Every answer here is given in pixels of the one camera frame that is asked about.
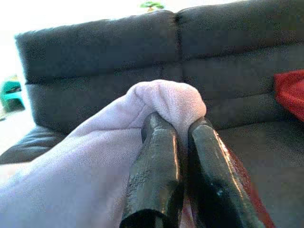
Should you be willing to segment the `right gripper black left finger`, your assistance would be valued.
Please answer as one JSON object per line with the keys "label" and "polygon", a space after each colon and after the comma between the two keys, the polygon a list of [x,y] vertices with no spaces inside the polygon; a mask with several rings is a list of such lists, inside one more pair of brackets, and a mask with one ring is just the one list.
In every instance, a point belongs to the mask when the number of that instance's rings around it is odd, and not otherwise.
{"label": "right gripper black left finger", "polygon": [[129,172],[120,227],[177,228],[184,199],[177,132],[155,112],[145,118],[141,137],[142,147]]}

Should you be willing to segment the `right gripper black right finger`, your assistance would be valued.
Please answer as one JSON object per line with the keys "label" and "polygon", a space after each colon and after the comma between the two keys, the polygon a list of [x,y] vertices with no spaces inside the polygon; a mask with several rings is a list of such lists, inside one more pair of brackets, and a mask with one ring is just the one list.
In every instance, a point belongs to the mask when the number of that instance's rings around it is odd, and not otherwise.
{"label": "right gripper black right finger", "polygon": [[209,120],[188,131],[188,180],[199,228],[261,228],[233,160]]}

